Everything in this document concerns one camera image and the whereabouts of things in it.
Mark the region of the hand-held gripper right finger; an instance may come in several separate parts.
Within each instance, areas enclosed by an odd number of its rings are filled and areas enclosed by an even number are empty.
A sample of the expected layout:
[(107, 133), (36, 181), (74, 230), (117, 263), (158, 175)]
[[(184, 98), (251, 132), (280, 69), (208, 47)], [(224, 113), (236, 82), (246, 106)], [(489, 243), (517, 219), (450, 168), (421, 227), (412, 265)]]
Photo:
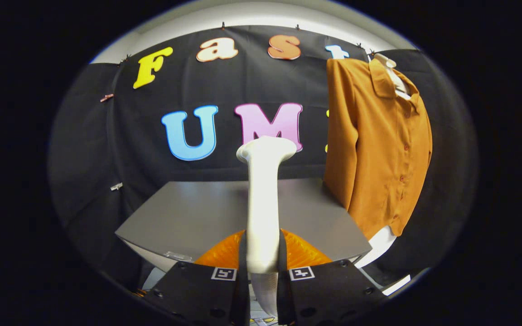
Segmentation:
[(352, 326), (386, 303), (386, 295), (348, 259), (330, 260), (281, 229), (277, 311), (285, 326)]

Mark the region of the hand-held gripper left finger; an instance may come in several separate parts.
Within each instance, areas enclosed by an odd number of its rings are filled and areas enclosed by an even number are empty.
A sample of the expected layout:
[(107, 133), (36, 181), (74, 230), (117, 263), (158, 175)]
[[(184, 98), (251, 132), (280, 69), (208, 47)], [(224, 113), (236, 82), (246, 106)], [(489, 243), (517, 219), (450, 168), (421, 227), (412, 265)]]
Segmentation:
[(249, 325), (246, 239), (244, 230), (228, 236), (205, 254), (205, 264), (177, 262), (143, 303), (172, 326)]

